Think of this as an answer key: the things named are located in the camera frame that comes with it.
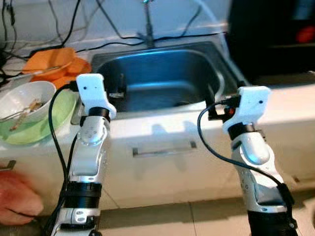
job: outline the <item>orange plate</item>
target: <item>orange plate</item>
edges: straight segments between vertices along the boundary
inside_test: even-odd
[[[75,81],[76,77],[80,74],[90,73],[92,70],[91,65],[81,59],[75,58],[73,63],[68,67],[68,72],[65,76],[60,79],[52,81],[57,89],[61,88],[63,85],[67,84],[69,81]]]
[[[59,66],[59,68],[55,70],[34,76],[36,80],[55,80],[67,73],[67,67],[71,65],[74,59],[75,51],[73,48],[60,48],[37,52],[28,60],[22,73],[27,74]]]

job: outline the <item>tiled floor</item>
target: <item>tiled floor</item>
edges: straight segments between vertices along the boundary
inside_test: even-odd
[[[315,236],[315,191],[294,194],[300,236]],[[104,236],[249,236],[242,199],[116,209],[102,212]],[[39,225],[0,227],[0,236],[37,236]]]

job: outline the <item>white cabinet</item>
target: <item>white cabinet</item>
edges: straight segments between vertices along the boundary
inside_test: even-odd
[[[101,209],[139,207],[241,196],[235,168],[211,155],[197,134],[198,112],[111,122],[111,147],[104,180]],[[231,156],[230,139],[221,121],[202,121],[211,146]],[[315,186],[315,122],[263,121],[267,142],[276,155],[277,168],[292,189]],[[61,139],[68,157],[78,127]],[[43,197],[45,210],[57,202],[63,180],[52,141],[49,145],[1,151],[0,165],[15,159],[14,170],[29,179]]]

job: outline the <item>kitchen counter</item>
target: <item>kitchen counter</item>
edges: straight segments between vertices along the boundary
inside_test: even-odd
[[[107,51],[117,51],[118,48],[129,49],[119,46]],[[84,52],[79,56],[90,61],[93,54],[100,52],[104,50]],[[11,63],[5,67],[8,71],[10,68],[21,68],[21,64]],[[274,149],[279,171],[294,189],[315,187],[314,101],[315,84],[273,88],[266,113],[258,123]],[[240,196],[234,167],[213,158],[200,142],[196,129],[199,110],[171,114],[161,110],[140,117],[118,115],[118,119],[111,122],[112,145],[105,181],[105,204],[101,208]],[[211,145],[230,157],[230,140],[222,133],[221,125],[221,121],[208,122],[206,116],[202,120],[202,128]],[[78,130],[79,126],[71,125],[68,120],[56,131],[66,159]],[[177,156],[132,157],[131,150],[135,146],[153,149],[157,145],[161,148],[173,140],[184,139],[195,140],[198,150]],[[46,206],[53,206],[62,182],[62,170],[51,137],[24,146],[0,141],[0,158],[4,164],[10,159],[17,160],[15,169],[28,175]]]

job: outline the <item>faucet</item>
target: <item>faucet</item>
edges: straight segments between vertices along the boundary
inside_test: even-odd
[[[142,2],[144,3],[144,11],[145,11],[146,21],[147,21],[147,24],[146,24],[147,35],[144,36],[142,33],[138,32],[138,36],[146,42],[148,48],[155,47],[154,37],[153,37],[153,27],[151,24],[150,9],[149,9],[149,3],[151,1],[153,0],[142,0]]]

